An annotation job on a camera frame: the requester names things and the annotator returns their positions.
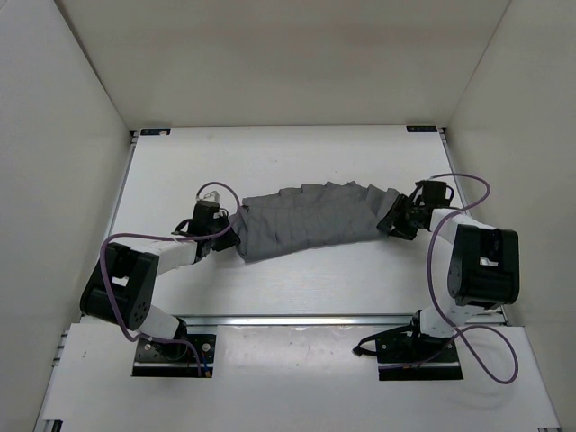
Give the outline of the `grey pleated skirt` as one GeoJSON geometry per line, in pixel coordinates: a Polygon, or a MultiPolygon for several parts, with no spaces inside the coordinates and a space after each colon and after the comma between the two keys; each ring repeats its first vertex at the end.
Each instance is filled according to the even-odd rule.
{"type": "Polygon", "coordinates": [[[327,182],[247,197],[233,226],[238,254],[253,263],[310,248],[380,239],[384,233],[377,225],[399,196],[393,188],[327,182]]]}

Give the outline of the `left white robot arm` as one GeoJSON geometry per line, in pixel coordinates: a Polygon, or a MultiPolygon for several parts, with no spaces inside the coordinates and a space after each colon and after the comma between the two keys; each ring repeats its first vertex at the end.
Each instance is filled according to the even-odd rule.
{"type": "Polygon", "coordinates": [[[96,264],[80,300],[85,315],[112,324],[118,322],[113,311],[117,309],[127,330],[156,339],[158,349],[169,358],[185,353],[188,336],[180,319],[152,305],[157,277],[239,244],[228,212],[208,199],[196,203],[192,217],[180,222],[175,234],[184,240],[138,247],[108,243],[104,260],[96,264]]]}

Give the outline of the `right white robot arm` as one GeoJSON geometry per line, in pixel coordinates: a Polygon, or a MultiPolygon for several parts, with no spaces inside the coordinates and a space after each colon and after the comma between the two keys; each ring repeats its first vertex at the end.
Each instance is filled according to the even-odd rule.
{"type": "Polygon", "coordinates": [[[377,225],[392,237],[413,240],[428,230],[452,246],[446,289],[432,305],[417,313],[418,329],[403,339],[404,352],[424,360],[436,349],[436,339],[450,338],[471,317],[519,295],[519,240],[512,229],[497,229],[451,206],[454,189],[445,182],[416,183],[411,195],[397,197],[377,225]]]}

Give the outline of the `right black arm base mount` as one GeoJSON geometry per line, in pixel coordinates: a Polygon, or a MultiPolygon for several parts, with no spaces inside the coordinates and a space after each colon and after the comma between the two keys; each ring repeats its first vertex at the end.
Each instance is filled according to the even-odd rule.
{"type": "Polygon", "coordinates": [[[426,336],[410,323],[364,337],[356,356],[377,360],[380,382],[459,381],[464,378],[452,339],[426,336]]]}

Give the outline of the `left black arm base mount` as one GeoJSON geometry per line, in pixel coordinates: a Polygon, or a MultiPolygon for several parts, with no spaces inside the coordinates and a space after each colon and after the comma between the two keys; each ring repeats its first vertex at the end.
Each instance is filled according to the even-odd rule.
{"type": "Polygon", "coordinates": [[[133,359],[133,377],[202,378],[213,376],[217,335],[215,333],[189,333],[188,342],[193,351],[183,344],[160,344],[141,340],[133,359]]]}

